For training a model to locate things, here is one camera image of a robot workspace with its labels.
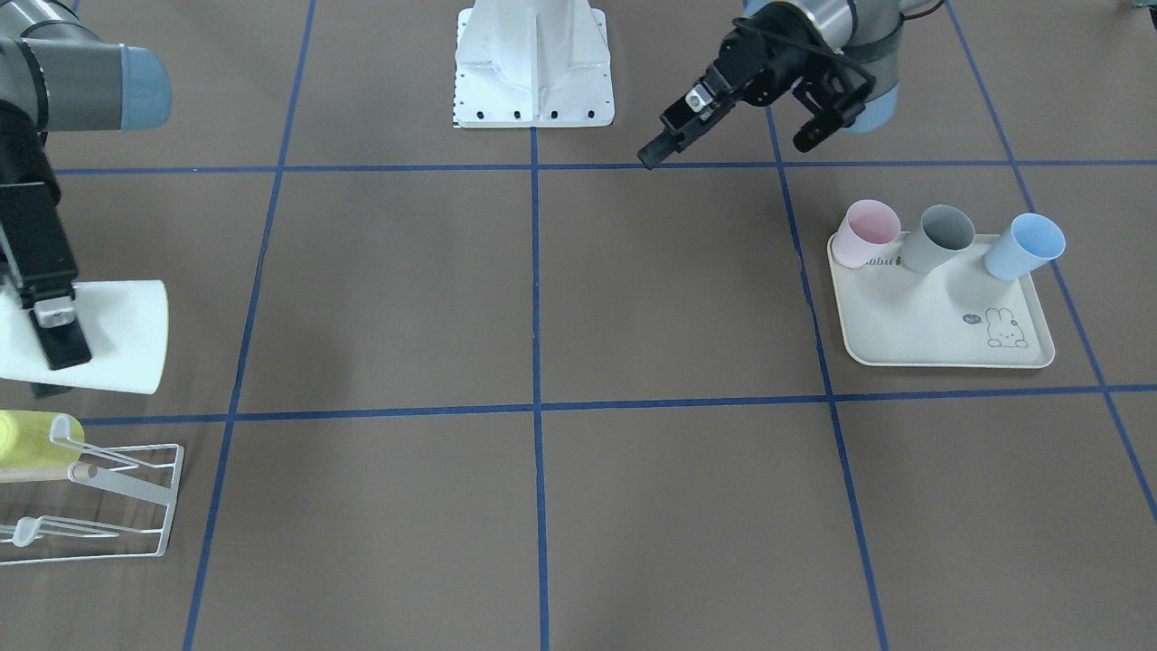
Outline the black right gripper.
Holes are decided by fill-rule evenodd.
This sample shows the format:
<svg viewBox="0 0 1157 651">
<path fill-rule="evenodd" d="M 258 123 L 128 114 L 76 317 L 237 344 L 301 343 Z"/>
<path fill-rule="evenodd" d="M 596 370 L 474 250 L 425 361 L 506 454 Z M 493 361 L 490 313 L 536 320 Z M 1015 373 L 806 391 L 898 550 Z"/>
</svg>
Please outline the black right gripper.
<svg viewBox="0 0 1157 651">
<path fill-rule="evenodd" d="M 31 308 L 49 370 L 86 365 L 93 353 L 73 299 L 79 268 L 57 213 L 61 187 L 29 118 L 3 118 L 1 177 L 3 278 Z"/>
</svg>

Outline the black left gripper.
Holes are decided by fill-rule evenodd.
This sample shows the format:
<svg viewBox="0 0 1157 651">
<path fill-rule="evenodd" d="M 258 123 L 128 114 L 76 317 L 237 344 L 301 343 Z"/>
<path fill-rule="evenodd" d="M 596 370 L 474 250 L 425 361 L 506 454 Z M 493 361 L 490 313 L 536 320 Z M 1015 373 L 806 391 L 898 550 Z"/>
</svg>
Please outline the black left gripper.
<svg viewBox="0 0 1157 651">
<path fill-rule="evenodd" d="M 867 71 L 842 65 L 841 5 L 749 5 L 720 43 L 705 83 L 662 112 L 659 135 L 638 157 L 654 170 L 707 135 L 737 103 L 769 106 L 786 93 L 810 112 L 793 146 L 815 151 L 856 123 L 875 86 Z"/>
</svg>

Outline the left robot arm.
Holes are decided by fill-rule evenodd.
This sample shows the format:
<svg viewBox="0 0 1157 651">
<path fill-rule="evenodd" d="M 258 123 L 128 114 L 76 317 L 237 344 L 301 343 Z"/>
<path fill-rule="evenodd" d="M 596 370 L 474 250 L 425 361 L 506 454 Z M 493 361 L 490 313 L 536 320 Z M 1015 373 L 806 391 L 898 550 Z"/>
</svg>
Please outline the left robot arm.
<svg viewBox="0 0 1157 651">
<path fill-rule="evenodd" d="M 718 54 L 659 116 L 662 130 L 638 154 L 647 169 L 686 151 L 740 103 L 768 108 L 790 95 L 809 112 L 793 136 L 815 151 L 839 132 L 889 123 L 899 96 L 905 25 L 938 1 L 752 1 Z"/>
</svg>

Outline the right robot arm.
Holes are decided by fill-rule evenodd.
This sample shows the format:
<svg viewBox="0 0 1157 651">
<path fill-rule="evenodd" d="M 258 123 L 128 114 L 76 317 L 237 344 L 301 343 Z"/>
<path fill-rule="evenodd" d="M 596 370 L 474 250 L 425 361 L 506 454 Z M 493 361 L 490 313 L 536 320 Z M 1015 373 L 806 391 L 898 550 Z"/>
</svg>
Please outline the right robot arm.
<svg viewBox="0 0 1157 651">
<path fill-rule="evenodd" d="M 171 114 L 165 64 L 148 49 L 100 40 L 61 1 L 1 8 L 3 282 L 51 371 L 93 358 L 78 318 L 79 275 L 58 217 L 51 132 L 159 128 Z"/>
</svg>

